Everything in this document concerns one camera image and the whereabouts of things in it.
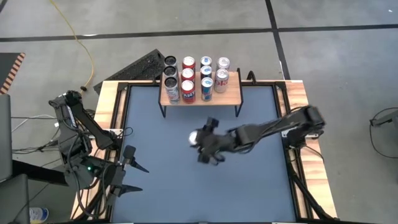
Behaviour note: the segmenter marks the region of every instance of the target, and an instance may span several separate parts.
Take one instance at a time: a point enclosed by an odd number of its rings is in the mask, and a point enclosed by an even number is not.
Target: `white cable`
[[[48,118],[54,118],[53,116],[50,116],[50,115],[48,115],[48,114],[40,114],[40,115],[37,115],[37,116],[33,116],[33,117],[30,117],[30,118],[27,118],[27,119],[25,119],[23,122],[21,122],[20,124],[18,124],[18,126],[16,126],[12,131],[11,131],[11,133],[13,133],[15,130],[17,130],[19,127],[21,127],[26,121],[28,121],[28,120],[30,120],[30,119],[32,119],[32,118],[41,118],[41,117],[48,117]]]

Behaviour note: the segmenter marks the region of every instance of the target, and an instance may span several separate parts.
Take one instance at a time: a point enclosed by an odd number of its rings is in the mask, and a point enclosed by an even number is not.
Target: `yellow cable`
[[[67,18],[62,14],[61,10],[58,8],[58,6],[56,5],[56,3],[53,0],[50,0],[51,4],[56,8],[56,10],[60,13],[60,15],[63,17],[63,19],[65,20],[65,22],[68,24],[70,30],[72,30],[73,36],[75,37],[75,40],[86,50],[88,56],[90,57],[91,60],[91,75],[89,77],[89,79],[87,80],[86,84],[84,85],[84,87],[87,87],[87,85],[89,84],[89,82],[91,81],[91,79],[94,76],[94,60],[93,57],[91,56],[91,54],[89,53],[89,51],[87,50],[86,46],[84,46],[79,39],[77,39],[77,36],[75,34],[75,30],[73,30],[72,26],[70,25],[70,23],[68,22]]]

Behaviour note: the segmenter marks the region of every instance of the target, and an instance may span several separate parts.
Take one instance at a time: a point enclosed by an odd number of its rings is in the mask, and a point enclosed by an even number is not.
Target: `can lid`
[[[209,77],[203,78],[201,80],[201,85],[204,87],[211,87],[213,85],[213,80]]]
[[[177,59],[174,56],[167,56],[164,58],[164,63],[166,65],[174,65],[176,63]]]
[[[190,91],[195,87],[192,81],[190,80],[185,80],[184,82],[181,83],[181,89],[185,91]]]
[[[211,64],[211,58],[210,58],[209,56],[203,56],[203,57],[200,59],[200,63],[201,63],[202,65],[209,65],[209,64]]]
[[[219,66],[223,66],[223,67],[228,66],[228,65],[229,65],[229,59],[226,58],[226,57],[220,57],[220,58],[218,59],[218,65],[219,65]]]
[[[193,59],[193,57],[188,56],[182,60],[182,63],[186,66],[191,66],[195,63],[195,59]]]
[[[177,80],[174,77],[168,77],[164,81],[164,85],[169,88],[175,87],[177,85]]]
[[[164,68],[164,74],[169,76],[169,75],[174,75],[175,74],[175,68],[173,66],[167,66]]]
[[[193,76],[194,72],[191,68],[186,68],[182,70],[182,76],[184,78],[191,78]]]
[[[204,74],[204,75],[211,74],[211,67],[208,66],[208,65],[205,65],[205,66],[203,66],[203,67],[200,69],[200,72],[201,72],[202,74]]]
[[[189,144],[191,144],[191,146],[196,146],[198,144],[197,143],[197,136],[198,136],[198,131],[192,131],[189,134],[188,141],[189,141]]]
[[[223,69],[223,68],[217,70],[217,77],[218,78],[226,78],[226,77],[228,77],[228,71],[226,69]]]

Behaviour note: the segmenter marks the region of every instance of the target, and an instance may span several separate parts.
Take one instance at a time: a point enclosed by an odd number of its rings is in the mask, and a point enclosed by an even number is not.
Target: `blue table surface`
[[[141,187],[117,198],[116,223],[291,222],[294,206],[280,134],[264,138],[251,153],[224,154],[213,166],[197,162],[188,135],[211,116],[216,133],[277,118],[272,88],[243,87],[238,118],[233,106],[169,106],[163,118],[157,87],[134,86],[126,127],[134,134],[124,144],[137,148],[136,159],[149,174],[126,167],[124,184]]]

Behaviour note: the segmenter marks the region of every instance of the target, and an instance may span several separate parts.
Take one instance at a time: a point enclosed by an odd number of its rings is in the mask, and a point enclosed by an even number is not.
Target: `shelf leg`
[[[163,107],[163,106],[159,103],[159,108],[160,108],[160,111],[162,112],[163,117],[166,118],[166,109],[167,109],[167,107],[166,107],[166,106]]]
[[[241,109],[242,109],[242,105],[243,105],[243,103],[241,103],[241,104],[239,105],[239,109],[238,109],[238,106],[235,106],[235,117],[238,117],[238,116],[239,116],[239,114],[240,114],[240,112],[241,112]]]

